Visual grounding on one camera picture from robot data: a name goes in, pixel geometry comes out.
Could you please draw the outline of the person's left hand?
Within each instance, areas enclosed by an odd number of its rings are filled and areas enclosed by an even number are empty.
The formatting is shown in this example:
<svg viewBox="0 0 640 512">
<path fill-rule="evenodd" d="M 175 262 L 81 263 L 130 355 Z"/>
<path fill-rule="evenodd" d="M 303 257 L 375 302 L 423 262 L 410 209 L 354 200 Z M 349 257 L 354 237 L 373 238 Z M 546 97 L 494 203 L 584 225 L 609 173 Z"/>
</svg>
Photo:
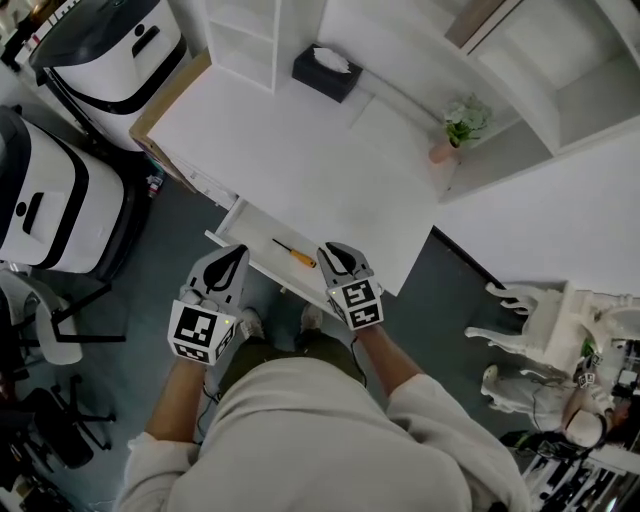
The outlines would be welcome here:
<svg viewBox="0 0 640 512">
<path fill-rule="evenodd" d="M 220 311 L 220 306 L 209 300 L 207 297 L 202 296 L 197 290 L 187 288 L 181 291 L 180 301 L 191 306 L 198 306 L 210 311 Z"/>
</svg>

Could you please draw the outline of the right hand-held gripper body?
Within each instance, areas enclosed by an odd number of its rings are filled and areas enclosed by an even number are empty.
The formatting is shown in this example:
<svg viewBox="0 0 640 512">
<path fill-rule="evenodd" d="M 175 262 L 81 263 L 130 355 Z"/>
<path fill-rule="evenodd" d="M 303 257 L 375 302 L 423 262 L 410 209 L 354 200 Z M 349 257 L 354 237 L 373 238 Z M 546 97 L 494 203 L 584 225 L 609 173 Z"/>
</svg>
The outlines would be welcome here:
<svg viewBox="0 0 640 512">
<path fill-rule="evenodd" d="M 374 277 L 353 281 L 326 290 L 333 311 L 351 331 L 384 320 L 381 288 Z"/>
</svg>

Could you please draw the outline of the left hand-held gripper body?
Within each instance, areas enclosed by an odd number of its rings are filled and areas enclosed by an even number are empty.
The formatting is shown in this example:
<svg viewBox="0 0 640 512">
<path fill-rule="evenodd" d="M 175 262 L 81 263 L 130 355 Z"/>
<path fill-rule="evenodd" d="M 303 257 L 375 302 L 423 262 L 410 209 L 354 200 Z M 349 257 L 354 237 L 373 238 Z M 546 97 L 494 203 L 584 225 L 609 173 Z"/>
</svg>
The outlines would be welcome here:
<svg viewBox="0 0 640 512">
<path fill-rule="evenodd" d="M 179 298 L 172 303 L 167 341 L 177 357 L 215 366 L 233 341 L 237 324 L 238 317 L 221 306 L 210 311 Z"/>
</svg>

